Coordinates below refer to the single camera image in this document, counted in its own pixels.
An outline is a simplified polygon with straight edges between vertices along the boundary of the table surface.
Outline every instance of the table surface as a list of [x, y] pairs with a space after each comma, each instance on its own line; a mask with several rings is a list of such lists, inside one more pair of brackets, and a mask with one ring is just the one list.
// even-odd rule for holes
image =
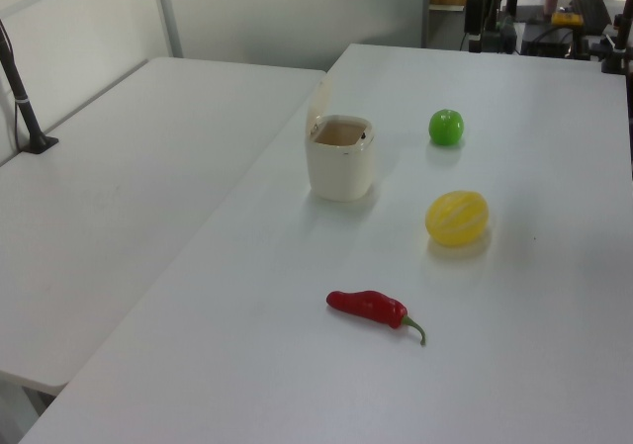
[[0, 168], [0, 377], [56, 394], [322, 73], [151, 61]]
[[[305, 104], [24, 444], [629, 442], [624, 79], [363, 45], [331, 76], [328, 113], [376, 130], [372, 192], [311, 194]], [[463, 115], [459, 148], [429, 142], [442, 108]], [[486, 197], [490, 229], [442, 248], [424, 213], [458, 189]], [[426, 347], [325, 304], [367, 289], [402, 301]]]

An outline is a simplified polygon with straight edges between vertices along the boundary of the white wall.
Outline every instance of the white wall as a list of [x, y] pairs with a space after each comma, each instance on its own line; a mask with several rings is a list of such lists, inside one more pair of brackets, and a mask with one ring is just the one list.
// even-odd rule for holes
[[[39, 0], [0, 16], [43, 130], [145, 60], [168, 54], [157, 0]], [[12, 126], [13, 95], [0, 70], [0, 163], [14, 152]]]
[[174, 54], [329, 69], [350, 43], [420, 46], [423, 0], [163, 0]]

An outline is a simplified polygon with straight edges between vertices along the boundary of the red chili pepper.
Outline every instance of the red chili pepper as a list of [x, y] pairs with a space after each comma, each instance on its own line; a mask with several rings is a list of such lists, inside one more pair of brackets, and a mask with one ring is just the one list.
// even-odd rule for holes
[[361, 293], [334, 291], [327, 295], [326, 301], [331, 307], [339, 311], [385, 323], [391, 328], [398, 328], [401, 325], [416, 328], [422, 334], [422, 340], [419, 343], [422, 346], [426, 343], [424, 330], [407, 315], [407, 308], [384, 294], [376, 291], [363, 291]]

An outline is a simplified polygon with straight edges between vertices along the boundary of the green stem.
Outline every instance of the green stem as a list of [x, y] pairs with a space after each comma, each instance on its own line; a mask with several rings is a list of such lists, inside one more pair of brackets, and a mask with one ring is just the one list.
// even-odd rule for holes
[[400, 323], [402, 325], [408, 325], [409, 327], [416, 328], [419, 331], [419, 333], [421, 333], [422, 335], [422, 339], [420, 340], [419, 344], [422, 347], [426, 345], [426, 334], [424, 333], [424, 330], [422, 329], [422, 327], [417, 325], [411, 317], [409, 317], [408, 315], [405, 315]]

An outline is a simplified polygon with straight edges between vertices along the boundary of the green apple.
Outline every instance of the green apple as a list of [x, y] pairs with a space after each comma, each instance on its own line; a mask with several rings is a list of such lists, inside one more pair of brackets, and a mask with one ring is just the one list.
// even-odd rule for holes
[[431, 117], [428, 133], [439, 145], [455, 145], [462, 138], [464, 120], [462, 115], [452, 110], [440, 110]]

